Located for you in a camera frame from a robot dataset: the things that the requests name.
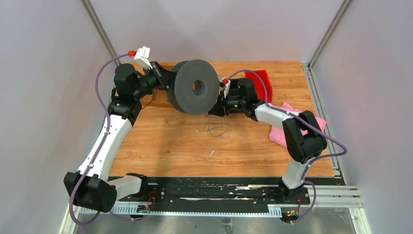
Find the wooden surface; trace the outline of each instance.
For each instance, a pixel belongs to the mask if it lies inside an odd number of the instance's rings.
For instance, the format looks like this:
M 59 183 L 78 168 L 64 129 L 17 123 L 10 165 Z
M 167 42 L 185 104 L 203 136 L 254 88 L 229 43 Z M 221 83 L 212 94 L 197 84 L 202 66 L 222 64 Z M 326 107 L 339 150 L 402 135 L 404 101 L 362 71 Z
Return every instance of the wooden surface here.
M 161 63 L 170 69 L 175 62 Z M 219 77 L 241 69 L 267 70 L 273 87 L 272 104 L 284 101 L 314 112 L 301 64 L 294 62 L 211 62 Z M 151 100 L 146 96 L 145 105 Z M 141 111 L 116 155 L 110 175 L 129 172 L 146 176 L 282 176 L 290 156 L 287 149 L 268 140 L 271 126 L 232 114 L 226 118 L 222 136 L 204 132 L 205 116 L 183 114 L 168 103 L 165 91 L 157 91 L 150 106 Z M 221 126 L 213 117 L 210 128 Z M 215 128 L 215 135 L 225 130 Z M 309 176 L 333 176 L 329 159 L 314 163 Z

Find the white wall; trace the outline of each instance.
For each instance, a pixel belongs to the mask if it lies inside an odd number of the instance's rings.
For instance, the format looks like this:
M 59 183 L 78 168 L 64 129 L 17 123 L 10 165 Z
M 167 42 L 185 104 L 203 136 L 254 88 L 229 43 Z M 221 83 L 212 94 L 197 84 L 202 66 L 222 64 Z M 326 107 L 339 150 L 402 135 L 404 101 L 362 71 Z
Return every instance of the white wall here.
M 413 233 L 413 1 L 355 0 L 315 66 L 372 232 Z
M 117 53 L 309 61 L 342 0 L 91 0 Z
M 63 178 L 102 124 L 94 77 L 109 55 L 78 0 L 3 1 L 0 22 L 0 233 L 55 234 Z

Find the pink cloth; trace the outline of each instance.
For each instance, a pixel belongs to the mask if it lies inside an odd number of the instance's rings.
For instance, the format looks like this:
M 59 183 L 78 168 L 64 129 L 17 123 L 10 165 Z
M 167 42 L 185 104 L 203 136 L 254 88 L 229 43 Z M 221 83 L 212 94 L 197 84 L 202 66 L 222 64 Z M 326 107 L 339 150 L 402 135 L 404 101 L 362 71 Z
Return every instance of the pink cloth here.
M 281 108 L 283 108 L 284 110 L 288 110 L 288 111 L 302 112 L 299 109 L 294 109 L 287 102 L 284 102 L 282 104 Z M 317 120 L 317 123 L 319 123 L 320 129 L 322 131 L 324 131 L 326 121 L 322 118 L 319 118 L 319 117 L 316 117 L 316 120 Z M 281 130 L 277 127 L 271 126 L 271 132 L 270 132 L 270 136 L 268 138 L 270 139 L 270 141 L 273 141 L 273 142 L 287 148 L 287 142 L 285 142 L 285 136 L 284 136 L 284 131 L 283 130 Z

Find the white bracket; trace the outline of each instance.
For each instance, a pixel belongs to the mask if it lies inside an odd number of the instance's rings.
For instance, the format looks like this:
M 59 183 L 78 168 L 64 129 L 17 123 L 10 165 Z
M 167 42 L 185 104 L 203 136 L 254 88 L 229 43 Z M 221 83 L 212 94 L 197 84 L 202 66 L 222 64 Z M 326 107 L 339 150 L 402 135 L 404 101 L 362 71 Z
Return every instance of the white bracket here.
M 219 81 L 220 81 L 221 83 L 223 83 L 223 81 L 224 81 L 225 79 L 226 79 L 226 78 L 221 77 L 221 78 L 219 78 Z M 228 95 L 229 86 L 230 86 L 230 84 L 231 84 L 231 80 L 230 80 L 230 79 L 226 79 L 226 80 L 227 80 L 227 83 L 225 84 L 225 87 L 224 87 L 224 98 L 226 98 L 226 96 Z
M 139 63 L 143 67 L 143 69 L 152 69 L 152 65 L 150 64 L 149 58 L 150 48 L 143 46 L 136 51 L 136 55 L 134 60 Z

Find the white arm segment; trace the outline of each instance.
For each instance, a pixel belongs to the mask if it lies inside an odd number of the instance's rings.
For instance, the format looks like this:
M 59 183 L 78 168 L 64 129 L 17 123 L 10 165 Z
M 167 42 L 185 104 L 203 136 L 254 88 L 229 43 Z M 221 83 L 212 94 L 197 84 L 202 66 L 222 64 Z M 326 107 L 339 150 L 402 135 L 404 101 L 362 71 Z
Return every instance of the white arm segment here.
M 291 113 L 295 115 L 299 114 L 299 112 L 294 111 L 291 111 Z M 259 122 L 269 123 L 279 129 L 282 129 L 282 122 L 284 120 L 292 118 L 290 115 L 284 112 L 270 109 L 266 104 L 262 104 L 255 109 L 255 116 Z M 290 158 L 287 171 L 282 176 L 284 184 L 289 189 L 294 189 L 303 184 L 303 180 L 301 180 L 301 175 L 307 167 L 307 165 L 308 162 L 305 164 L 301 164 L 300 162 L 295 161 L 293 158 Z
M 116 200 L 122 199 L 131 194 L 136 194 L 141 189 L 142 180 L 139 177 L 126 175 L 119 179 L 108 181 L 108 184 L 116 188 Z
M 290 111 L 291 113 L 298 115 L 299 112 Z M 269 108 L 266 104 L 259 105 L 255 109 L 255 116 L 259 122 L 269 123 L 272 126 L 275 126 L 279 129 L 282 129 L 282 122 L 288 118 L 292 118 L 290 115 L 276 111 L 274 109 Z
M 103 125 L 102 131 L 99 134 L 99 137 L 96 140 L 92 150 L 87 156 L 86 160 L 82 163 L 78 170 L 83 174 L 86 170 L 86 167 L 89 165 L 90 160 L 93 157 L 98 145 L 102 141 L 103 135 L 106 132 L 107 122 Z M 89 170 L 87 176 L 92 177 L 94 174 L 98 175 L 98 178 L 103 181 L 108 181 L 109 170 L 111 168 L 113 159 L 119 149 L 120 144 L 125 138 L 126 134 L 131 130 L 132 125 L 128 119 L 122 119 L 121 116 L 111 115 L 111 128 L 109 134 L 100 149 L 99 154 L 97 155 L 96 160 L 94 161 L 93 167 Z
M 295 189 L 296 187 L 299 187 L 304 183 L 304 180 L 301 179 L 301 175 L 304 172 L 305 168 L 308 166 L 308 162 L 301 164 L 300 162 L 295 161 L 293 158 L 290 158 L 287 171 L 281 177 L 282 181 L 288 189 Z

